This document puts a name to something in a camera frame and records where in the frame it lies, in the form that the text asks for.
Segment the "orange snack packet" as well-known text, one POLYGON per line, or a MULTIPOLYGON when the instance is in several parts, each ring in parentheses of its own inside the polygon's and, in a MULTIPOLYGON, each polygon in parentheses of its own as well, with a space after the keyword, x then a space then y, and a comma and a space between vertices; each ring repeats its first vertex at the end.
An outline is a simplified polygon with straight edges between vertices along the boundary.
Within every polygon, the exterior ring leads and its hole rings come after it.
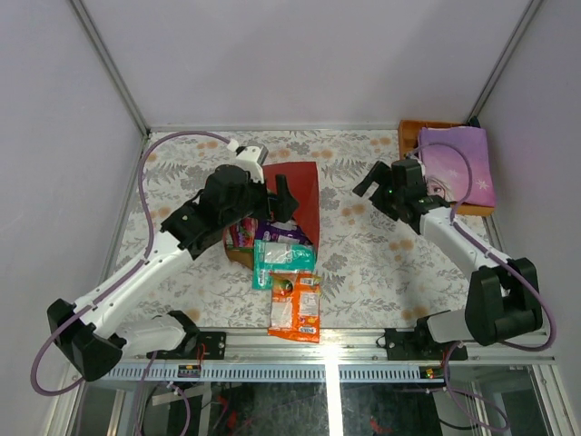
POLYGON ((311 272, 271 274, 268 334, 294 342, 320 342, 320 283, 311 272))

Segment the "teal snack packet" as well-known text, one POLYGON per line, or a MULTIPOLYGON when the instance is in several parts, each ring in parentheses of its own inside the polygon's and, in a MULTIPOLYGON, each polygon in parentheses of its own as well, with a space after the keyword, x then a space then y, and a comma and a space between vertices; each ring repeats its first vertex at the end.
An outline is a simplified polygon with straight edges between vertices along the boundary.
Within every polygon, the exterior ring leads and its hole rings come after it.
POLYGON ((316 254, 308 245, 276 243, 256 240, 253 248, 254 290, 269 290, 272 287, 271 273, 312 272, 316 254))

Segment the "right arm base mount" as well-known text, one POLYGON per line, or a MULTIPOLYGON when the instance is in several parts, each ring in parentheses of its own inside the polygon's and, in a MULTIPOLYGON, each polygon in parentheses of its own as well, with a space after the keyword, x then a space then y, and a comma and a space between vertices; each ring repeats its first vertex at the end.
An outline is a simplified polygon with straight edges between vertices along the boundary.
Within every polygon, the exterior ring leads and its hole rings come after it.
POLYGON ((416 320, 413 329, 388 328, 376 345, 394 362, 442 362, 454 342, 474 339, 463 310, 444 311, 416 320))

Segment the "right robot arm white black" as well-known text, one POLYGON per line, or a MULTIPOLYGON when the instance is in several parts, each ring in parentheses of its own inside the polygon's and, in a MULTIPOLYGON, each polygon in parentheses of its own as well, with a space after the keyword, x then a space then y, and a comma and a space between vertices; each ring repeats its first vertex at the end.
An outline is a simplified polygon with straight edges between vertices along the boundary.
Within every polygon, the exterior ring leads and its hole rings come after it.
POLYGON ((362 196, 374 183, 371 204, 434 243, 468 280, 463 309, 419 320, 421 331, 413 343, 420 356, 438 356, 447 342, 489 346, 542 327, 535 265, 527 258, 513 259, 500 252, 457 221, 451 204, 429 193, 418 161, 377 162, 353 192, 362 196))

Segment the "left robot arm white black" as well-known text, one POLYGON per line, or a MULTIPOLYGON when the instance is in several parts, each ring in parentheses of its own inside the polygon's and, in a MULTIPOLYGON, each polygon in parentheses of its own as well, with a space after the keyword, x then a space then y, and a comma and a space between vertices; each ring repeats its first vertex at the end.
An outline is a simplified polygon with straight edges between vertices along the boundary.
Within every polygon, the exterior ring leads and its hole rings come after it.
POLYGON ((54 343, 88 382, 107 374, 121 359, 156 353, 189 358, 199 347, 199 328, 182 311, 126 323, 124 317, 152 287, 186 268, 240 220, 287 222, 299 207, 285 175, 270 193, 263 182, 236 165, 219 166, 204 187, 150 235, 143 253, 74 303, 52 303, 47 316, 54 343))

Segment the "red brown paper bag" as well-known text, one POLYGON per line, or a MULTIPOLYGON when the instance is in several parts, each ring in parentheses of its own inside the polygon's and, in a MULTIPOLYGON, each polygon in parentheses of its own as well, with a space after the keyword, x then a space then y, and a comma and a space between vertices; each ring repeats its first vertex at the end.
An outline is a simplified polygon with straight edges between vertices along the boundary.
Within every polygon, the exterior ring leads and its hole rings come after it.
MULTIPOLYGON (((264 167, 267 187, 276 193, 275 176, 284 174, 287 177, 291 194, 298 200, 299 208, 291 218, 310 239, 310 245, 319 250, 320 242, 320 189, 317 165, 314 162, 289 162, 269 164, 264 167)), ((253 267, 253 250, 227 250, 223 245, 227 258, 233 263, 239 263, 251 269, 253 267)))

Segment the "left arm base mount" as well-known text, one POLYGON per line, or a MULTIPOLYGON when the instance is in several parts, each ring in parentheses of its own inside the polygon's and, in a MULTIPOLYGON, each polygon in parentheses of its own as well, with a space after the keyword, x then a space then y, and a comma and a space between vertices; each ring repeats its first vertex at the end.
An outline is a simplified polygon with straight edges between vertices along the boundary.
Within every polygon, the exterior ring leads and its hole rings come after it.
POLYGON ((164 360, 196 359, 197 361, 221 361, 225 357, 227 333, 224 331, 201 331, 195 322, 182 311, 167 313, 172 321, 178 322, 184 331, 181 342, 169 349, 156 350, 156 358, 164 360))

